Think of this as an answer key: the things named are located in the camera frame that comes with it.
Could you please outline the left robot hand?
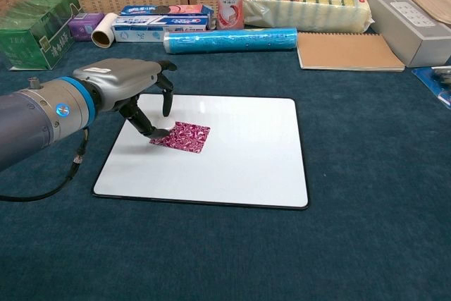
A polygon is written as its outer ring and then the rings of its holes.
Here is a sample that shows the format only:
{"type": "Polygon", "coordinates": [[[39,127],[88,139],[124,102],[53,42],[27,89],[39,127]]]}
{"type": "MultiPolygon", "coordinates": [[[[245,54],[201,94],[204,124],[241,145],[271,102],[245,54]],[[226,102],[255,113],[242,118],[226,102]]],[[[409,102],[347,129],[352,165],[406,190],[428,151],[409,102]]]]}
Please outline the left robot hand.
{"type": "Polygon", "coordinates": [[[117,111],[139,133],[150,140],[169,135],[165,128],[156,128],[138,107],[142,92],[156,85],[163,94],[163,117],[171,112],[173,83],[163,74],[178,67],[170,61],[141,59],[104,59],[73,71],[73,78],[86,87],[98,112],[117,111]]]}

